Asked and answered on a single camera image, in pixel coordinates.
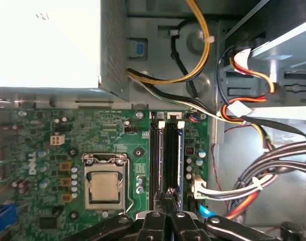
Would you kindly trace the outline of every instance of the white wire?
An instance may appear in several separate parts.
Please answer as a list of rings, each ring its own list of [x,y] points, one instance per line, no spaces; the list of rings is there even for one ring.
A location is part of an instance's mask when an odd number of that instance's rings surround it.
[[[215,118],[215,119],[218,119],[218,120],[220,120],[220,121],[224,121],[224,122],[226,122],[226,120],[225,119],[222,119],[222,118],[220,118],[220,117],[218,117],[218,116],[216,116],[216,115],[214,115],[214,114],[211,114],[211,113],[209,113],[209,112],[207,112],[205,109],[203,109],[203,108],[201,108],[201,107],[199,107],[199,106],[197,106],[197,105],[195,105],[195,104],[191,104],[191,103],[188,103],[188,102],[185,102],[185,101],[180,101],[180,100],[173,100],[173,99],[168,99],[168,98],[162,98],[162,97],[160,97],[159,95],[157,95],[156,93],[154,93],[153,91],[151,91],[148,87],[146,87],[142,82],[140,82],[139,80],[137,80],[137,79],[134,79],[132,76],[130,76],[129,75],[129,77],[133,80],[133,81],[135,81],[136,83],[138,83],[139,85],[141,85],[142,87],[144,87],[148,92],[150,92],[153,96],[155,96],[155,97],[157,97],[157,98],[159,98],[159,99],[161,99],[161,100],[165,100],[165,101],[168,101],[168,102],[171,102],[171,103],[177,103],[177,104],[183,104],[183,105],[187,105],[187,106],[189,106],[189,107],[191,107],[191,108],[194,108],[194,109],[197,109],[197,110],[199,110],[200,112],[202,112],[202,113],[204,113],[204,114],[207,114],[207,115],[209,115],[209,116],[211,116],[211,117],[213,117],[213,118]]]
[[[261,178],[259,180],[259,184],[262,185],[263,183],[269,181],[271,179],[273,175],[272,174],[269,174],[269,175],[265,175],[263,178]],[[202,192],[204,195],[222,195],[222,194],[235,194],[235,193],[239,193],[239,192],[245,192],[245,191],[248,191],[248,190],[251,190],[251,189],[254,189],[254,188],[257,188],[259,190],[259,184],[251,184],[247,187],[244,187],[244,188],[240,188],[240,189],[235,189],[235,190],[230,190],[230,191],[217,191],[217,190],[211,190],[211,189],[207,189],[207,188],[204,188],[203,186],[199,187],[198,190],[200,192]]]

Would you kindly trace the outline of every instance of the orange wire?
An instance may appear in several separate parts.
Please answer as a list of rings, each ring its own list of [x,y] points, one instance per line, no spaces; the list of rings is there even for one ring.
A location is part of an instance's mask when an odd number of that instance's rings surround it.
[[[237,62],[234,61],[234,56],[230,57],[229,61],[230,61],[230,64],[232,65],[232,67],[234,69],[241,70],[242,72],[245,72],[246,74],[255,75],[257,77],[260,77],[260,78],[266,80],[268,82],[269,86],[270,86],[270,93],[274,93],[275,87],[274,87],[274,84],[273,84],[273,82],[272,82],[272,80],[270,79],[269,76],[267,76],[264,73],[256,72],[254,70],[246,69],[246,68],[242,67],[241,65],[239,65]]]
[[[259,99],[259,98],[236,97],[236,98],[230,99],[229,102],[232,103],[232,102],[237,101],[237,100],[239,100],[239,101],[251,101],[251,102],[265,102],[266,101],[266,99]],[[243,122],[243,120],[240,119],[240,118],[230,118],[230,117],[228,117],[228,115],[226,114],[227,107],[228,107],[228,105],[224,104],[222,106],[222,111],[221,111],[221,115],[223,115],[223,117],[225,119],[228,119],[228,120],[230,120],[232,122],[239,122],[239,123]]]
[[[227,219],[232,219],[236,216],[238,216],[241,211],[243,211],[243,209],[248,206],[256,197],[258,196],[258,192],[254,192],[252,194],[250,194],[246,199],[243,200],[243,202],[241,202],[239,204],[239,206],[237,206],[232,212],[230,212],[226,218]]]

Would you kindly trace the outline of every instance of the yellow wire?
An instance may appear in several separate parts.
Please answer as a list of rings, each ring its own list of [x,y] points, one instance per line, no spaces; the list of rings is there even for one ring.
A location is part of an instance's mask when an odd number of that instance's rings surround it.
[[[260,127],[258,127],[256,124],[251,123],[252,127],[254,129],[257,130],[257,132],[259,133],[260,137],[261,137],[261,143],[264,144],[264,139],[263,139],[263,135],[262,135],[262,131],[260,129]]]
[[[229,61],[230,61],[230,65],[232,66],[232,68],[233,68],[233,69],[236,69],[236,68],[234,67],[234,64],[233,64],[233,61],[234,61],[234,60],[233,60],[232,57],[229,58]],[[263,74],[263,73],[260,73],[260,72],[256,72],[256,71],[251,70],[251,69],[248,69],[247,73],[254,74],[254,75],[256,75],[256,76],[258,76],[258,77],[260,77],[260,78],[265,79],[265,80],[268,82],[269,86],[270,86],[270,93],[273,93],[273,92],[274,92],[274,84],[273,84],[273,82],[272,82],[272,80],[270,79],[269,76],[267,76],[267,75],[265,75],[265,74]]]
[[[196,67],[189,74],[185,75],[184,77],[178,78],[178,79],[152,80],[152,79],[149,79],[149,78],[145,78],[143,76],[138,76],[137,74],[134,74],[134,73],[131,73],[131,72],[127,71],[127,74],[130,77],[132,77],[134,79],[137,79],[141,82],[150,83],[150,84],[170,84],[170,83],[176,83],[176,82],[187,80],[187,79],[193,77],[195,74],[197,74],[203,68],[203,66],[205,65],[205,63],[208,59],[209,52],[210,52],[210,43],[207,40],[207,38],[210,36],[208,25],[207,25],[207,22],[205,21],[205,18],[203,16],[202,12],[198,8],[195,0],[186,0],[186,3],[188,4],[189,8],[192,10],[192,12],[194,13],[198,23],[200,24],[200,26],[202,28],[202,31],[203,31],[203,35],[204,35],[204,40],[205,40],[204,50],[203,50],[202,56],[201,56],[198,64],[196,65]]]

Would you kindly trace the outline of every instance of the cable tie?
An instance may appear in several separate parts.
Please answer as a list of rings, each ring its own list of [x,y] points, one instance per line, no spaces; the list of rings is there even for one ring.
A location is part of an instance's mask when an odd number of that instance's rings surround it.
[[[208,36],[206,39],[205,39],[205,42],[211,44],[211,43],[214,43],[215,42],[215,37],[214,36]]]
[[[178,36],[179,35],[179,30],[178,29],[171,29],[169,30],[170,36]]]
[[[243,187],[246,187],[247,184],[245,183],[245,181],[243,181],[240,177],[238,178],[238,181],[240,182],[240,184],[243,186]]]
[[[260,180],[256,177],[252,177],[252,182],[257,186],[259,190],[263,190],[263,187],[261,186]]]

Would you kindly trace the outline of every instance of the cpu socket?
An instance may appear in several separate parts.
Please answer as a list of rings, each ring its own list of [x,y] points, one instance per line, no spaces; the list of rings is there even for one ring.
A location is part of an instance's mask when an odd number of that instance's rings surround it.
[[[83,154],[85,208],[125,210],[126,154]]]

